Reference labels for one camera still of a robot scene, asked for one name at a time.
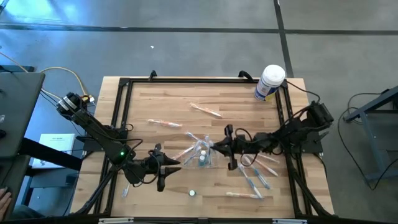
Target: white container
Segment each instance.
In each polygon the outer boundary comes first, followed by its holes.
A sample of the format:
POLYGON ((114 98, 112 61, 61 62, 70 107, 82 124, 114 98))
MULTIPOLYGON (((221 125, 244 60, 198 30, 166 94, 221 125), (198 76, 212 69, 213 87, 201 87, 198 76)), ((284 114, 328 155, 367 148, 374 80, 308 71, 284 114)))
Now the white container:
POLYGON ((278 90, 280 84, 285 80, 285 77, 285 70, 281 66, 268 65, 264 69, 257 84, 254 97, 261 101, 270 100, 278 90))

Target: black desk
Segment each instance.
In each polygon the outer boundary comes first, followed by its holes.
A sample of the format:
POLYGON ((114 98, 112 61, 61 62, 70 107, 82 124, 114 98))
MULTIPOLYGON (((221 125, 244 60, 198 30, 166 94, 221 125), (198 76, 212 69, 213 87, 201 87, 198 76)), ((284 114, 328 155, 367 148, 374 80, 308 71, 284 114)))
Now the black desk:
POLYGON ((0 73, 0 115, 5 115, 0 129, 7 132, 0 139, 0 183, 1 187, 9 188, 14 199, 6 218, 14 209, 24 176, 34 175, 29 167, 31 156, 80 170, 81 159, 24 138, 44 76, 43 73, 0 73))

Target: gray floor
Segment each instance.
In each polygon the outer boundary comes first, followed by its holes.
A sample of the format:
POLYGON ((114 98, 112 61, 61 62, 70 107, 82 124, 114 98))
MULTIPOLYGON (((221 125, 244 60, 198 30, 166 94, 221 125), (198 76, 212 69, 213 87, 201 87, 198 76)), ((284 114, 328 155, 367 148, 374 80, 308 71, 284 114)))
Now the gray floor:
MULTIPOLYGON (((396 30, 394 0, 280 0, 286 29, 396 30)), ((0 15, 3 24, 68 24, 116 27, 278 28, 271 0, 9 0, 0 15)), ((381 92, 398 84, 398 35, 287 35, 295 77, 318 93, 337 118, 348 98, 381 92)), ((174 32, 67 32, 0 30, 1 51, 38 70, 70 68, 90 93, 98 95, 105 75, 235 77, 240 70, 259 76, 271 63, 284 65, 279 34, 174 32)), ((0 58, 1 64, 10 64, 0 58)), ((73 76, 48 72, 44 86, 58 95, 80 92, 73 76)), ((370 100, 360 96, 353 105, 370 100)), ((324 160, 337 215, 398 222, 397 179, 383 180, 369 190, 338 139, 336 124, 324 138, 324 160)), ((73 126, 39 99, 27 137, 42 133, 74 133, 73 126)), ((374 160, 362 127, 342 124, 348 147, 366 172, 374 160)), ((39 189, 30 206, 60 215, 67 189, 39 189)))

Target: wooden table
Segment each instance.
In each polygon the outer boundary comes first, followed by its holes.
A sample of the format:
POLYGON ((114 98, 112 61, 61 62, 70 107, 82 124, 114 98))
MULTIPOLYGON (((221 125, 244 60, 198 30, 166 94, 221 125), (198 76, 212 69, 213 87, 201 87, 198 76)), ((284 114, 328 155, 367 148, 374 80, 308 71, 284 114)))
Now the wooden table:
MULTIPOLYGON (((111 123, 119 78, 103 79, 95 111, 95 117, 103 124, 111 123)), ((305 88, 301 78, 291 78, 289 81, 305 88)), ((257 101, 253 96, 254 88, 253 84, 135 83, 127 123, 134 125, 134 130, 129 132, 129 138, 144 140, 144 143, 136 149, 137 157, 146 157, 147 151, 153 149, 156 143, 162 144, 164 152, 169 157, 178 154, 193 143, 193 140, 185 135, 187 131, 199 138, 208 134, 214 142, 224 138, 224 127, 227 124, 232 124, 234 129, 245 128, 252 135, 259 131, 275 131, 280 126, 275 99, 270 102, 257 101), (191 109, 190 102, 219 111, 223 118, 218 119, 191 109), (183 127, 175 129, 148 124, 147 119, 173 121, 183 124, 183 127)), ((289 92, 294 112, 308 105, 306 93, 293 86, 289 86, 289 92)), ((282 104, 285 106, 283 93, 281 94, 282 104)), ((95 152, 83 161, 73 198, 72 212, 77 211, 88 200, 98 185, 103 156, 103 152, 95 152)), ((265 195, 264 200, 225 196, 226 192, 246 194, 253 192, 237 169, 228 171, 228 158, 220 155, 219 168, 195 170, 183 168, 166 178, 163 192, 156 191, 156 182, 154 182, 138 188, 131 187, 126 198, 122 198, 121 194, 127 180, 120 171, 111 214, 127 217, 294 217, 285 158, 272 157, 279 160, 280 164, 259 158, 280 175, 274 177, 260 168, 271 184, 270 190, 261 185, 251 169, 246 169, 261 194, 265 195), (189 196, 189 190, 195 190, 197 195, 189 196)), ((308 187, 326 210, 333 213, 321 162, 314 155, 305 154, 303 164, 308 187)), ((146 180, 151 178, 153 175, 147 176, 146 180)), ((297 193, 300 208, 304 211, 301 191, 298 190, 297 193)), ((104 209, 107 198, 108 187, 104 191, 101 209, 104 209)))

